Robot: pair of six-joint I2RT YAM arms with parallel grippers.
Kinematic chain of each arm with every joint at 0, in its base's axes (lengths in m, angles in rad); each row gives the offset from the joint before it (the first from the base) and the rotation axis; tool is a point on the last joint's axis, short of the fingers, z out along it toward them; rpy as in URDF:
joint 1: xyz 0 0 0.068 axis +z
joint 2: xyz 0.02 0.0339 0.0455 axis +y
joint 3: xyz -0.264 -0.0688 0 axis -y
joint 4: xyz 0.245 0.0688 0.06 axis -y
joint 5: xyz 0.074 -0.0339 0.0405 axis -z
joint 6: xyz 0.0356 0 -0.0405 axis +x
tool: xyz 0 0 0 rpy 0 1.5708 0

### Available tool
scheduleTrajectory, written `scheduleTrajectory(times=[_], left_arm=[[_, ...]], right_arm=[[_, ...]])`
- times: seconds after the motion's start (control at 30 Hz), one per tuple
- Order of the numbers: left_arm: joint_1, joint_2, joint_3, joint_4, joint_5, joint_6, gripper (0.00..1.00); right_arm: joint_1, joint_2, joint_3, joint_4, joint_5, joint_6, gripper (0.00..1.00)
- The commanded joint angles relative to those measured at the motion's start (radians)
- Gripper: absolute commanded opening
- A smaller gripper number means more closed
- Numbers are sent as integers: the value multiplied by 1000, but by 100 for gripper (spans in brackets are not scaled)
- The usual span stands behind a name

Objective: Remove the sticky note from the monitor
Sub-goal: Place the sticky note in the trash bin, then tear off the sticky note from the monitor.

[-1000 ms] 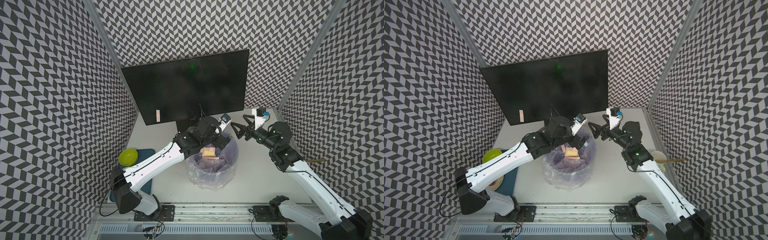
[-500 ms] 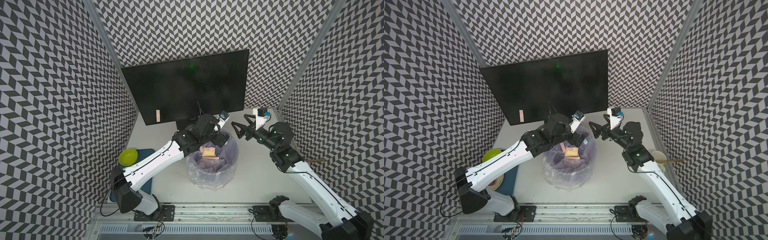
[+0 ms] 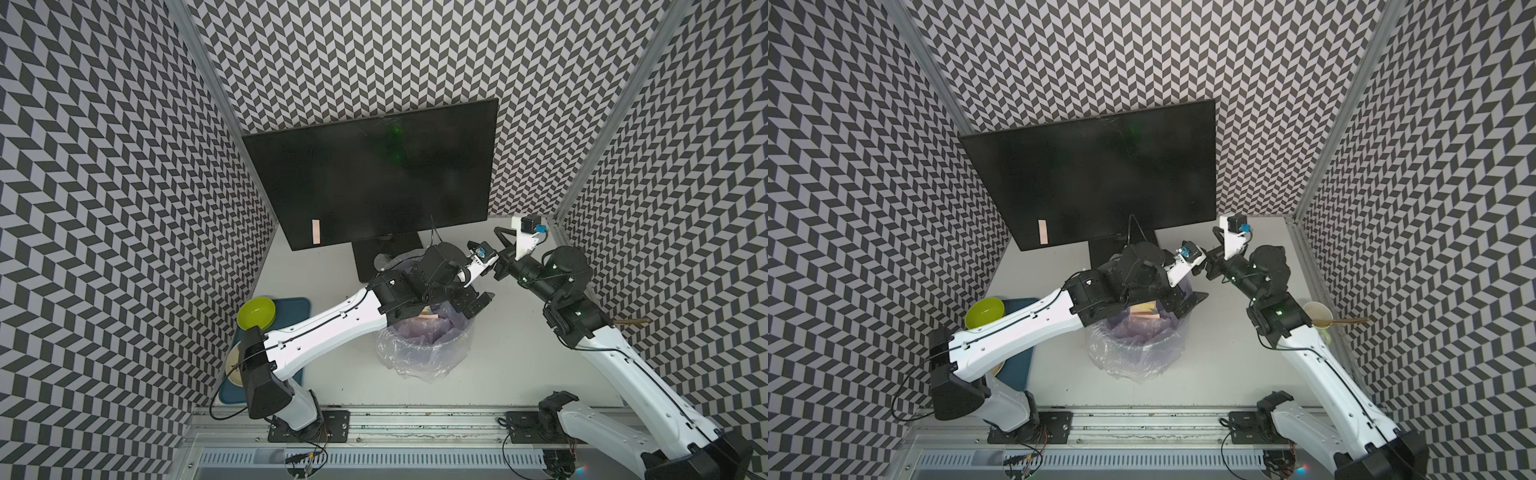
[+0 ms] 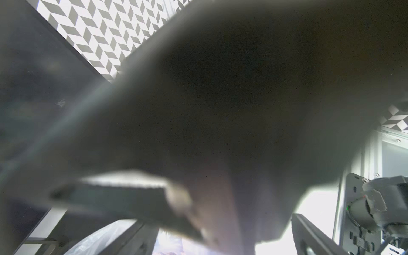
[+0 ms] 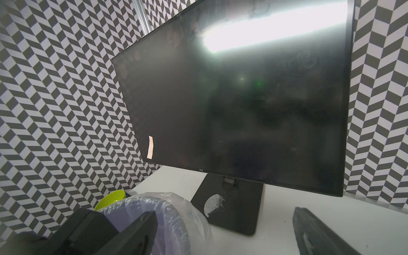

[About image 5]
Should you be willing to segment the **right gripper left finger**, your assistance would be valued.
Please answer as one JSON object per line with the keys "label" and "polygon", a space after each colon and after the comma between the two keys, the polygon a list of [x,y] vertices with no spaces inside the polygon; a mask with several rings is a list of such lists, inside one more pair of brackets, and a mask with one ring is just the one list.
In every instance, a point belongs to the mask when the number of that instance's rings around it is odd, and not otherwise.
{"label": "right gripper left finger", "polygon": [[143,213],[125,230],[100,248],[95,255],[150,255],[157,232],[154,211]]}

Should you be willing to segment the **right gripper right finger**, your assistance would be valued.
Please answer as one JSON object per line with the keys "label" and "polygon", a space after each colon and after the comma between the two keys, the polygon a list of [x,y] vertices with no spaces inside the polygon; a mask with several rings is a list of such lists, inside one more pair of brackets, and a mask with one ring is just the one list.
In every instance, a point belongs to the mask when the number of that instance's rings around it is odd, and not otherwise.
{"label": "right gripper right finger", "polygon": [[296,207],[293,228],[300,255],[359,255],[307,208]]}

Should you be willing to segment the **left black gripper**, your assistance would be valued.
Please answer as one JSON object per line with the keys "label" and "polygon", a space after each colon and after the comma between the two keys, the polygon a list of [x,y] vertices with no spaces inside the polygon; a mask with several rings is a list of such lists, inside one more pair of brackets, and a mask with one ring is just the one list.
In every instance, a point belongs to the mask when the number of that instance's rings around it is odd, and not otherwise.
{"label": "left black gripper", "polygon": [[94,255],[118,233],[104,214],[80,208],[53,235],[19,233],[1,246],[1,254]]}

